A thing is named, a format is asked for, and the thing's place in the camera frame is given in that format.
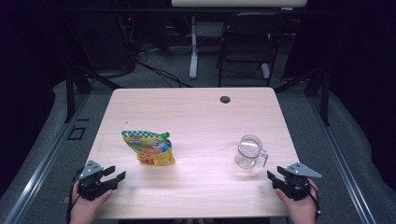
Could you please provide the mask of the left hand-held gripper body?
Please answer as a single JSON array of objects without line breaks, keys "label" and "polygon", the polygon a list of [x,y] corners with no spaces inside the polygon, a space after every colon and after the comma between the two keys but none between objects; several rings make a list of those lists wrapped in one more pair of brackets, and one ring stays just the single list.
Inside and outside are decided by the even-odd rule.
[{"label": "left hand-held gripper body", "polygon": [[88,201],[93,201],[102,196],[108,190],[118,188],[118,184],[102,182],[104,168],[96,161],[88,161],[78,177],[78,194]]}]

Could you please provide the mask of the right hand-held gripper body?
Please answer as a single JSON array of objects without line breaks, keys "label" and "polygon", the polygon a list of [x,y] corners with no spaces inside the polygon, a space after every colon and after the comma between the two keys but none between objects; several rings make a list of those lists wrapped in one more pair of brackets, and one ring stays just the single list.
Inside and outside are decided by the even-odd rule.
[{"label": "right hand-held gripper body", "polygon": [[287,175],[283,176],[281,189],[290,199],[300,201],[310,193],[309,177],[322,178],[322,174],[301,162],[283,167]]}]

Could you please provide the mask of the clear jar with hinged lid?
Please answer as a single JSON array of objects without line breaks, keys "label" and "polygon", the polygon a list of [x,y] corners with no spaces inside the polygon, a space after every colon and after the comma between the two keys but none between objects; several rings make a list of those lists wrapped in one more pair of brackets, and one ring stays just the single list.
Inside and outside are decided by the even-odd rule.
[{"label": "clear jar with hinged lid", "polygon": [[268,161],[268,152],[259,137],[246,134],[240,139],[234,161],[239,168],[245,170],[253,169],[258,164],[264,167]]}]

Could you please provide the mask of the yellow spout pouch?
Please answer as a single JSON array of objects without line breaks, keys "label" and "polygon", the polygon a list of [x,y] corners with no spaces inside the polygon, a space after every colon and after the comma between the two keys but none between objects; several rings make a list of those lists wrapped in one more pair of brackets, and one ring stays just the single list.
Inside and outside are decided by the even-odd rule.
[{"label": "yellow spout pouch", "polygon": [[170,133],[148,131],[122,131],[126,145],[136,153],[140,163],[153,166],[167,166],[176,162]]}]

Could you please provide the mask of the person's left hand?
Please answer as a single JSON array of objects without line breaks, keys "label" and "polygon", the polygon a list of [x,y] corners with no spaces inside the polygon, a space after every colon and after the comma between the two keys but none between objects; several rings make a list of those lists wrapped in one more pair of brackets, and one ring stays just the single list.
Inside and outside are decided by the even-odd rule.
[{"label": "person's left hand", "polygon": [[112,196],[110,189],[94,201],[81,199],[78,194],[78,182],[74,184],[70,224],[92,224],[102,205]]}]

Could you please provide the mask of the person's right hand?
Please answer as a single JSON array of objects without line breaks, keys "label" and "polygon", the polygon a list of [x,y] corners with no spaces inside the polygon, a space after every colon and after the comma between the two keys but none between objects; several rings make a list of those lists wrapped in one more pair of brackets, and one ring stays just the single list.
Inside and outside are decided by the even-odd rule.
[{"label": "person's right hand", "polygon": [[317,185],[309,179],[310,194],[300,201],[290,199],[281,189],[276,189],[276,195],[286,205],[293,224],[316,224],[317,220]]}]

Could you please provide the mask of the black metal stand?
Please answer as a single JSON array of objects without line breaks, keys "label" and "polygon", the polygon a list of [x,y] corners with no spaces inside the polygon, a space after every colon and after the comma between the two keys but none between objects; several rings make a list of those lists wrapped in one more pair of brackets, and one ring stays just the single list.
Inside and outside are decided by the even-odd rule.
[{"label": "black metal stand", "polygon": [[308,84],[304,89],[304,94],[306,97],[314,97],[321,91],[320,94],[320,105],[319,105],[319,115],[326,126],[329,126],[328,119],[328,109],[329,109],[329,97],[330,97],[330,74],[321,68],[315,68],[306,74],[295,77],[286,84],[275,88],[275,92],[285,91],[301,81],[307,79]]},{"label": "black metal stand", "polygon": [[112,90],[120,89],[120,85],[102,77],[87,66],[73,63],[69,67],[65,80],[67,103],[65,123],[69,122],[75,115],[75,88],[78,88],[78,90],[83,94],[89,94],[92,91],[92,86],[88,81],[89,77],[99,81],[105,86],[108,86]]}]

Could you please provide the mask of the black folding chair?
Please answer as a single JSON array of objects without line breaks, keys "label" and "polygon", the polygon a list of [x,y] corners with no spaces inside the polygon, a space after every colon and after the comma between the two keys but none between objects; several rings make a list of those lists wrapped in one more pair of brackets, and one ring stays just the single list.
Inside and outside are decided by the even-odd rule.
[{"label": "black folding chair", "polygon": [[238,13],[227,19],[220,37],[218,86],[224,79],[224,63],[256,63],[261,69],[267,65],[269,86],[275,68],[282,36],[289,27],[289,20],[281,14]]}]

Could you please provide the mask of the dark computer tower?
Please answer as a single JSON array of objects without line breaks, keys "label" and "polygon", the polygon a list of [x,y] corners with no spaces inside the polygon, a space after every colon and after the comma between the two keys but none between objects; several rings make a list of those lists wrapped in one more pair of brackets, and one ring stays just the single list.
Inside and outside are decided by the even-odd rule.
[{"label": "dark computer tower", "polygon": [[81,44],[94,70],[132,70],[130,57],[118,18],[105,14],[75,15],[74,23]]}]

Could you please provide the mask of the white desk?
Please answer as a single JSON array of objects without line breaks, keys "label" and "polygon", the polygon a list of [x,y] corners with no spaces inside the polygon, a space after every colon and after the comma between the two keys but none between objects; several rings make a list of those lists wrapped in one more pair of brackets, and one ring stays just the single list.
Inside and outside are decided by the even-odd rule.
[{"label": "white desk", "polygon": [[[302,8],[305,7],[308,0],[171,0],[172,7],[198,7],[202,8],[248,8],[248,7],[280,7],[280,8]],[[197,33],[196,18],[191,17],[191,67],[190,78],[197,78],[198,51],[197,51]]]}]

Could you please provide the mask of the aluminium floor rail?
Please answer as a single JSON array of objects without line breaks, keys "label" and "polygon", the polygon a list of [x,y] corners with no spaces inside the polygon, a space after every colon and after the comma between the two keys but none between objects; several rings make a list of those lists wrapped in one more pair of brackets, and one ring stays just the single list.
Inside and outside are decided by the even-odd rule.
[{"label": "aluminium floor rail", "polygon": [[347,164],[347,161],[344,157],[344,154],[342,153],[342,150],[337,142],[337,139],[332,132],[332,128],[325,124],[319,113],[318,101],[315,98],[308,97],[307,102],[310,104],[310,107],[313,110],[315,118],[319,123],[320,129],[324,132],[326,136],[326,139],[330,145],[330,150],[332,152],[332,159],[337,168],[337,172],[343,180],[343,183],[346,187],[346,191],[355,207],[355,210],[361,220],[361,223],[377,224],[375,217],[361,192],[361,188],[358,185],[354,175],[352,174]]},{"label": "aluminium floor rail", "polygon": [[82,94],[75,102],[75,112],[71,119],[64,121],[62,111],[66,99],[56,96],[49,118],[45,122],[21,169],[16,174],[5,195],[0,199],[0,224],[17,224],[23,220],[35,196],[45,182],[50,169],[57,160],[61,145],[71,132],[77,115],[90,95]]}]

